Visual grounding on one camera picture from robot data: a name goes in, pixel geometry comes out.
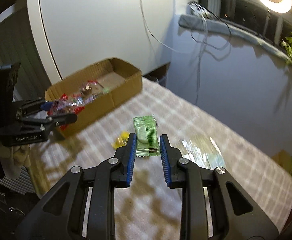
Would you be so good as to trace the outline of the dark candy red twist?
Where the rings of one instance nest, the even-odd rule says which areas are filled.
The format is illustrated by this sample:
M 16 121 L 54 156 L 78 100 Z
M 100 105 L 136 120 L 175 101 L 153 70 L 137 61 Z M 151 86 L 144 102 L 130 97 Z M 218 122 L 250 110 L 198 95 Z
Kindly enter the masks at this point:
M 97 98 L 109 92 L 110 92 L 109 88 L 104 87 L 98 81 L 88 81 L 80 87 L 80 94 L 84 98 L 88 97 Z

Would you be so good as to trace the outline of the white power strip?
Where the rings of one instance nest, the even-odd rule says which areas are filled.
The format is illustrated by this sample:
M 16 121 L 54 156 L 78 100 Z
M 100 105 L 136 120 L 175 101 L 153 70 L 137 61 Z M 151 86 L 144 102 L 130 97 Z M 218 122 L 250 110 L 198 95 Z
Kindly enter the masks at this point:
M 188 3 L 188 6 L 190 8 L 190 14 L 191 15 L 203 15 L 208 12 L 208 10 L 201 6 L 198 2 L 192 1 Z

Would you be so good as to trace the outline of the plaid table cloth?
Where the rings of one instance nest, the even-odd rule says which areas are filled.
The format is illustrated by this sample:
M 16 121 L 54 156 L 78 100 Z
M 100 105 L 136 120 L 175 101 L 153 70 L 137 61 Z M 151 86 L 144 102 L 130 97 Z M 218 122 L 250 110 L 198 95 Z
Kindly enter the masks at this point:
M 176 146 L 198 133 L 217 143 L 227 172 L 283 228 L 292 208 L 292 177 L 222 123 L 148 80 L 141 93 L 83 131 L 33 146 L 30 173 L 36 190 L 46 193 L 74 165 L 94 167 L 112 157 L 115 137 L 132 131 L 133 118 L 142 115 L 155 116 L 162 155 L 137 157 L 131 186 L 115 191 L 117 239 L 179 238 L 181 193 L 172 184 L 183 170 Z

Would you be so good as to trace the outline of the dark jelly red wrapper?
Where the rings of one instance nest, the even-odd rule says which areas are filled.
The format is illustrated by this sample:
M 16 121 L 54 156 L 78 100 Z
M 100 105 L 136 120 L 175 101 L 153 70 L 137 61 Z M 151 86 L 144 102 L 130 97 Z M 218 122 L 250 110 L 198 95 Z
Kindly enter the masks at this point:
M 57 115 L 57 114 L 66 114 L 66 113 L 75 113 L 78 115 L 85 109 L 85 104 L 83 99 L 79 94 L 73 94 L 68 96 L 63 94 L 58 100 L 54 100 L 47 115 Z

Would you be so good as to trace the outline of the white cabinet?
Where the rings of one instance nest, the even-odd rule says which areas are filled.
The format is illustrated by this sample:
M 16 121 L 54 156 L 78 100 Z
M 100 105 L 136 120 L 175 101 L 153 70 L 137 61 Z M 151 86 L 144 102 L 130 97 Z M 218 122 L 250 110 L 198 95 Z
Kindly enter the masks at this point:
M 117 57 L 147 74 L 170 62 L 177 15 L 193 0 L 26 0 L 51 83 Z

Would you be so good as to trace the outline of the brown cardboard box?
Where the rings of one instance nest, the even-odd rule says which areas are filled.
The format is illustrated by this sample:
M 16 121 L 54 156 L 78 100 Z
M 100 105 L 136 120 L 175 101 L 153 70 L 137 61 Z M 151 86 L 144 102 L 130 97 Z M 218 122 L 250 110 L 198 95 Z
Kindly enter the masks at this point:
M 79 70 L 45 91 L 45 100 L 66 100 L 77 121 L 57 129 L 69 138 L 141 92 L 141 71 L 118 58 L 105 59 Z

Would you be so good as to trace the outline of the clear pack of wafers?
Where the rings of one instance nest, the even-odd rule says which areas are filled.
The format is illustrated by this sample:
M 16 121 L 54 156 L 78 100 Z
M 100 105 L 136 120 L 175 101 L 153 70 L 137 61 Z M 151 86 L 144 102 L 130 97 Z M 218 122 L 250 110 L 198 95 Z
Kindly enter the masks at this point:
M 182 157 L 191 160 L 199 167 L 214 170 L 216 167 L 226 168 L 226 163 L 216 142 L 205 135 L 196 135 L 181 140 Z

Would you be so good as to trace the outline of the small green candy packet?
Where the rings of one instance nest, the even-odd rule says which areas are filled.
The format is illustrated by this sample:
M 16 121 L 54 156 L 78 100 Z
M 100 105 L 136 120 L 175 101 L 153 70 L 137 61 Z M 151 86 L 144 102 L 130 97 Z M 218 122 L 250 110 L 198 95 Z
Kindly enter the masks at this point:
M 157 135 L 157 122 L 153 115 L 133 118 L 134 130 L 137 136 L 136 155 L 152 157 L 160 155 Z

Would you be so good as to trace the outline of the small yellow candy packet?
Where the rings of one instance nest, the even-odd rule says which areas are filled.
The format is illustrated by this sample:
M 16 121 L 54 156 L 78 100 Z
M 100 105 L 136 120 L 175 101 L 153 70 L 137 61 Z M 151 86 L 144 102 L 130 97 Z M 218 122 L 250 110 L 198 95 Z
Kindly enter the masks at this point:
M 112 144 L 112 147 L 116 150 L 117 148 L 123 147 L 127 145 L 128 138 L 130 136 L 130 133 L 123 131 L 119 137 L 115 140 L 115 142 Z

